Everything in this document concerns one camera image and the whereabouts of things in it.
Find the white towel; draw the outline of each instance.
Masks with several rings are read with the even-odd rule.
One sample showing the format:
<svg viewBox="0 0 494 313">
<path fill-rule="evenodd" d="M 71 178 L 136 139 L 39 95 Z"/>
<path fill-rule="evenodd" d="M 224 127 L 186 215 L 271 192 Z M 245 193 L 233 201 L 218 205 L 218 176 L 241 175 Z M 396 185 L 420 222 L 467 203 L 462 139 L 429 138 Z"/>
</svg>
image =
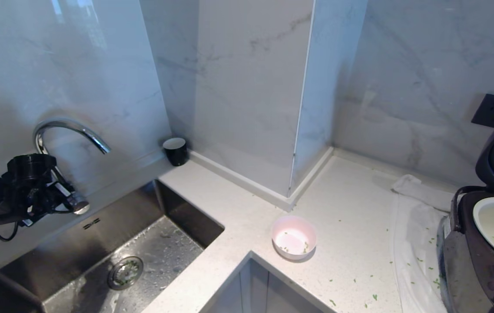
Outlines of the white towel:
<svg viewBox="0 0 494 313">
<path fill-rule="evenodd" d="M 406 175 L 392 186 L 391 255 L 404 313 L 446 313 L 440 296 L 436 231 L 451 194 Z"/>
</svg>

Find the sink drain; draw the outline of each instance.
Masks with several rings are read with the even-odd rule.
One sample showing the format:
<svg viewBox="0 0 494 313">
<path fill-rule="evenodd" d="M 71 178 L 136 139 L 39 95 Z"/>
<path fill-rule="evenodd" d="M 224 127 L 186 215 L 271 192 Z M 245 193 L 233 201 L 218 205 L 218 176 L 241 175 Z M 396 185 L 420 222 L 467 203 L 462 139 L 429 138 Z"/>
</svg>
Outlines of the sink drain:
<svg viewBox="0 0 494 313">
<path fill-rule="evenodd" d="M 143 270 L 142 260 L 138 257 L 126 257 L 117 262 L 108 274 L 108 285 L 114 290 L 131 287 L 140 277 Z"/>
</svg>

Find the kitchen sink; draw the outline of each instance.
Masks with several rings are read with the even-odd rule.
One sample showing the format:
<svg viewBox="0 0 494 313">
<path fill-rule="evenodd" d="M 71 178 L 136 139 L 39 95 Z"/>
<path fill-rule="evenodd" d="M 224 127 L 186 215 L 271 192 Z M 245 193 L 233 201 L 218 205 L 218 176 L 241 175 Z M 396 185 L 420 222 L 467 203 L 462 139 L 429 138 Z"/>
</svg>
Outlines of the kitchen sink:
<svg viewBox="0 0 494 313">
<path fill-rule="evenodd" d="M 223 232 L 160 182 L 0 269 L 0 313 L 138 313 Z"/>
</svg>

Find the faucet spout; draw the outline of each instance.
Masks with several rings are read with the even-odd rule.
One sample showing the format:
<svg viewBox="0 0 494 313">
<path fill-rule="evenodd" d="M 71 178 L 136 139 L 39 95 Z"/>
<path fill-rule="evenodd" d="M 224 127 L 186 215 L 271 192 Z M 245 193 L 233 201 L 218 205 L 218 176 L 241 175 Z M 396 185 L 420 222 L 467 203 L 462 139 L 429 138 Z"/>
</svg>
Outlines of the faucet spout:
<svg viewBox="0 0 494 313">
<path fill-rule="evenodd" d="M 66 128 L 75 131 L 76 133 L 80 133 L 92 142 L 94 146 L 102 152 L 102 154 L 109 153 L 112 150 L 108 144 L 106 144 L 100 136 L 96 135 L 94 131 L 90 130 L 90 128 L 69 119 L 52 119 L 38 123 L 33 131 L 34 145 L 38 153 L 50 154 L 44 145 L 44 132 L 46 132 L 47 129 L 54 127 Z M 66 197 L 64 206 L 66 206 L 70 212 L 74 212 L 75 214 L 84 214 L 88 211 L 90 204 L 86 198 L 84 198 L 80 192 L 76 191 L 70 182 L 65 179 L 58 166 L 55 166 L 52 170 L 52 177 L 55 181 L 54 186 Z"/>
</svg>

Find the electrical outlet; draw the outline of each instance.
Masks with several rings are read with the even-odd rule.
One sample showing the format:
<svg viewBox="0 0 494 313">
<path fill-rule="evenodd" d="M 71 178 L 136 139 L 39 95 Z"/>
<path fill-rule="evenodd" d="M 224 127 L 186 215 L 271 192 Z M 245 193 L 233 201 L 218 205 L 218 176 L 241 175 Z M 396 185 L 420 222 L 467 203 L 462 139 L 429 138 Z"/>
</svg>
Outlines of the electrical outlet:
<svg viewBox="0 0 494 313">
<path fill-rule="evenodd" d="M 471 119 L 471 123 L 477 123 L 488 127 L 494 127 L 494 95 L 487 93 L 484 96 L 483 102 L 475 112 L 475 116 Z"/>
</svg>

